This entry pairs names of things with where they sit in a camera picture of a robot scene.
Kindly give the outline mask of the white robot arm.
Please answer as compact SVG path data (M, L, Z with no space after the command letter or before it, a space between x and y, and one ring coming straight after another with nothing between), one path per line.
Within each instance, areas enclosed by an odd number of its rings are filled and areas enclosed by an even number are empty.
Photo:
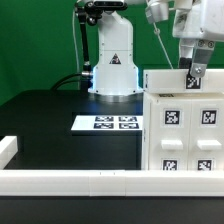
M86 0L87 21L98 26L99 61L89 92L115 98L138 94L138 68L133 62L133 26L121 17L130 5L147 5L152 25L169 19L174 3L172 35L179 40L179 66L191 76L205 75L217 42L224 42L224 0Z

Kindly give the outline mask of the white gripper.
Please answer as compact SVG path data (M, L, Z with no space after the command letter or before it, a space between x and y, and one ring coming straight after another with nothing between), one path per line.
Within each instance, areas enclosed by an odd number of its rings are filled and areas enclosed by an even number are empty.
M173 36L181 38L178 67L188 69L191 64L190 75L202 78L215 48L214 41L224 42L224 0L196 0L190 10L178 9ZM192 39L200 40L194 45Z

